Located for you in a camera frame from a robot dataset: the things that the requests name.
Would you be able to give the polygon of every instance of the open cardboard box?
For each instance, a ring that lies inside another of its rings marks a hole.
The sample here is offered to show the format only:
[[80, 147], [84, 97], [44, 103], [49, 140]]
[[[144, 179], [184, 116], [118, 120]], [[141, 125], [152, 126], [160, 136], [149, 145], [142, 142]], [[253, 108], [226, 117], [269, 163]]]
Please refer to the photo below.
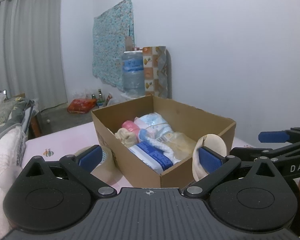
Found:
[[228, 150], [231, 149], [236, 127], [235, 121], [172, 99], [146, 96], [93, 111], [92, 117], [99, 144], [112, 150], [115, 165], [134, 187], [183, 188], [194, 180], [192, 156], [173, 165], [163, 173], [157, 174], [111, 133], [116, 133], [125, 121], [134, 121], [135, 117], [153, 112], [161, 114], [173, 131], [182, 132], [194, 141], [213, 133], [225, 141]]

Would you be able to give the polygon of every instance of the blue gripper pad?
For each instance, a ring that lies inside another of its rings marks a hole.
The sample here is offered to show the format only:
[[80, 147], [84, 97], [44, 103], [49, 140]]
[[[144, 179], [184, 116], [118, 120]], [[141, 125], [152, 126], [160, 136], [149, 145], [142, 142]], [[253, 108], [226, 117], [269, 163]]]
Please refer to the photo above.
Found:
[[79, 166], [88, 172], [92, 172], [102, 161], [102, 154], [101, 146], [92, 146], [88, 150], [78, 155], [77, 158], [79, 158]]
[[290, 136], [285, 131], [261, 132], [258, 138], [262, 143], [284, 143], [290, 140]]
[[212, 150], [210, 150], [211, 152], [208, 152], [205, 148], [206, 147], [199, 148], [199, 162], [205, 171], [212, 173], [222, 166], [223, 163], [220, 158], [223, 157], [215, 152], [213, 154]]

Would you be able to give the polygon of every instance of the packing tape roll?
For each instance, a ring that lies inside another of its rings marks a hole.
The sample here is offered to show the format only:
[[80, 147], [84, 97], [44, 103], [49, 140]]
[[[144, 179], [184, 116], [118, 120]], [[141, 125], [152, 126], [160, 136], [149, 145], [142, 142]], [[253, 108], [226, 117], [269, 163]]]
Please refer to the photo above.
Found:
[[201, 137], [194, 148], [192, 155], [192, 174], [195, 181], [203, 179], [208, 173], [201, 166], [199, 161], [199, 148], [206, 146], [223, 157], [227, 156], [227, 146], [223, 139], [216, 134], [207, 134]]
[[[78, 156], [80, 153], [88, 150], [90, 147], [85, 147], [74, 155]], [[101, 179], [103, 182], [110, 184], [116, 177], [118, 170], [114, 165], [112, 152], [109, 148], [101, 147], [102, 148], [102, 161], [101, 163], [91, 172], [91, 174], [98, 179]]]

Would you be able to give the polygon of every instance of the small sticker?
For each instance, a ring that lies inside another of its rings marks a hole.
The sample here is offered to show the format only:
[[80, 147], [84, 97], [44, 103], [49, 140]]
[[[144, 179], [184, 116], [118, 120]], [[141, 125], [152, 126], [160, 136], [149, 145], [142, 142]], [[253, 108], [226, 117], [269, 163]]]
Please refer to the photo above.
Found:
[[46, 149], [43, 155], [46, 157], [51, 157], [52, 155], [54, 155], [54, 152], [51, 149]]

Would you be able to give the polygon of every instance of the concrete floor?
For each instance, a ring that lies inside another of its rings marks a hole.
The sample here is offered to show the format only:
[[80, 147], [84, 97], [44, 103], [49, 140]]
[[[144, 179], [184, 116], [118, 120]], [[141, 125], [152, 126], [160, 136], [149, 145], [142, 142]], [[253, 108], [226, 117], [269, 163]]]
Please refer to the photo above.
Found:
[[91, 111], [87, 114], [73, 114], [68, 113], [67, 107], [68, 104], [62, 104], [41, 112], [41, 128], [44, 135], [92, 122]]

